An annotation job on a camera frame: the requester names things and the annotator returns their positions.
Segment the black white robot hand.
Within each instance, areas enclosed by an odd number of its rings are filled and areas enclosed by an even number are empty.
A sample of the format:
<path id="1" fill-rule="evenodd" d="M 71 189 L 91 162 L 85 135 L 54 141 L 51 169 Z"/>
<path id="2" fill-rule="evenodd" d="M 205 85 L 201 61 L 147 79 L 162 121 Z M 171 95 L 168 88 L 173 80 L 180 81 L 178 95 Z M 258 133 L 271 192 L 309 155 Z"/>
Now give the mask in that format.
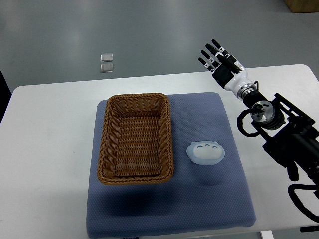
<path id="1" fill-rule="evenodd" d="M 223 89 L 242 98 L 244 94 L 257 90 L 256 85 L 248 79 L 245 67 L 215 39 L 201 50 L 199 62 L 212 74 L 213 79 Z"/>

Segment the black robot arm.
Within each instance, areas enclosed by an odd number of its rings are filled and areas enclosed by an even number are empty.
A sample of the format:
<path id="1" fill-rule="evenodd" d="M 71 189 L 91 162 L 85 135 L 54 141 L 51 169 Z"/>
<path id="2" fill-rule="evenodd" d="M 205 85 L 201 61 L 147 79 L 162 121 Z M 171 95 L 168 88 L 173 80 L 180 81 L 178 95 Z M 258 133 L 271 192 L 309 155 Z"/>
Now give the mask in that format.
<path id="1" fill-rule="evenodd" d="M 261 136 L 262 146 L 278 164 L 287 169 L 291 181 L 298 181 L 301 168 L 319 189 L 319 132 L 314 120 L 276 93 L 272 101 L 249 83 L 239 90 L 247 107 L 237 117 L 237 128 L 246 137 Z"/>

